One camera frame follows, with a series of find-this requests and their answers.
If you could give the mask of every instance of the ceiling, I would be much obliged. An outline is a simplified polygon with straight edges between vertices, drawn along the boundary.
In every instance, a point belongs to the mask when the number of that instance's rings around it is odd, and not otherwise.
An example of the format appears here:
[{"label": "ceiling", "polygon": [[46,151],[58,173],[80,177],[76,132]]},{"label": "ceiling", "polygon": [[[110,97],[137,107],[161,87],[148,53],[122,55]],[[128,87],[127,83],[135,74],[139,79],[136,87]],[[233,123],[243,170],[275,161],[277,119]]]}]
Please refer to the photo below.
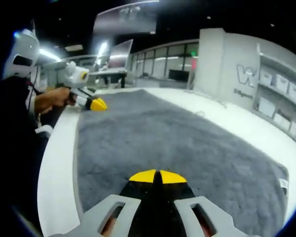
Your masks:
[{"label": "ceiling", "polygon": [[[97,13],[128,2],[59,0],[36,6],[39,7],[34,17],[37,37],[42,47],[68,57],[96,54],[96,48],[104,40],[120,43],[134,39],[132,52],[137,52],[167,42],[196,39],[200,29],[220,27],[226,32],[275,42],[296,54],[296,0],[285,5],[276,0],[160,0],[155,35],[113,38],[93,34]],[[74,44],[82,44],[83,50],[64,49]]]}]

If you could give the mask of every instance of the white helmet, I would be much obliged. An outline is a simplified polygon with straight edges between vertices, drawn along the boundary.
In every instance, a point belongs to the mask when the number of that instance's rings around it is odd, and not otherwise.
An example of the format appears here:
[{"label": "white helmet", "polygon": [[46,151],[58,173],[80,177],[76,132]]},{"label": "white helmet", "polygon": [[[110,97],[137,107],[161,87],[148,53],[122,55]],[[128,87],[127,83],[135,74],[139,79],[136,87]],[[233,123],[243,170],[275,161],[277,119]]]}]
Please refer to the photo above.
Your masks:
[{"label": "white helmet", "polygon": [[39,57],[39,42],[27,29],[14,33],[14,45],[4,64],[2,79],[11,76],[24,78],[33,70]]}]

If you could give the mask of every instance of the yellow tip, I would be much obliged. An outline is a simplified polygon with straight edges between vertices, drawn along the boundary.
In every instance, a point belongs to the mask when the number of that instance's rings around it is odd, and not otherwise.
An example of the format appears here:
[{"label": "yellow tip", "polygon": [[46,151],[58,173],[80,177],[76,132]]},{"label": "yellow tip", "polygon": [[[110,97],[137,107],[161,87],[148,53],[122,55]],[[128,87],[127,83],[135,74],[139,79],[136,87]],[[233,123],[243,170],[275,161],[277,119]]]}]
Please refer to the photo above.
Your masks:
[{"label": "yellow tip", "polygon": [[108,107],[107,107],[106,103],[101,98],[97,98],[97,99],[92,100],[90,110],[92,110],[92,111],[104,111],[104,110],[107,110],[107,109],[108,109]]},{"label": "yellow tip", "polygon": [[181,175],[169,171],[160,171],[163,184],[186,183],[186,179]]},{"label": "yellow tip", "polygon": [[134,174],[132,177],[130,177],[129,181],[153,183],[153,178],[155,173],[156,173],[155,169],[139,172],[137,174]]}]

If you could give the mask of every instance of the gray carpet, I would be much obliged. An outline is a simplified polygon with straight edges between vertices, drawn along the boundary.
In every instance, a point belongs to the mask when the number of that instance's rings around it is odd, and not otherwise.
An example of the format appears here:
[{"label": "gray carpet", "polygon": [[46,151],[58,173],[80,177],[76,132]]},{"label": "gray carpet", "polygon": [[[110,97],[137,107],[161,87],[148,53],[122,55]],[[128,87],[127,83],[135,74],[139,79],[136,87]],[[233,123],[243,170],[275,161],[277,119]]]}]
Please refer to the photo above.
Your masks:
[{"label": "gray carpet", "polygon": [[83,211],[119,194],[133,174],[170,170],[229,213],[249,235],[273,237],[287,198],[287,171],[217,125],[144,90],[101,96],[109,110],[78,123],[77,176]]}]

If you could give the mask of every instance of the sleeve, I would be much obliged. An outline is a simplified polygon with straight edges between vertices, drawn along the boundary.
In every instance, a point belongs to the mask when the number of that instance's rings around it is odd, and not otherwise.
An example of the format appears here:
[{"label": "sleeve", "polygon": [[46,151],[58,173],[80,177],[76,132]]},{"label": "sleeve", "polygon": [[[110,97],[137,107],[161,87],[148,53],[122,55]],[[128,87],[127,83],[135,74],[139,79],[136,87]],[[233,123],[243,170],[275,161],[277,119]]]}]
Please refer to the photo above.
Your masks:
[{"label": "sleeve", "polygon": [[31,119],[38,124],[38,117],[35,115],[34,106],[35,106],[35,95],[28,97],[25,101],[26,108],[28,109],[29,116]]}]

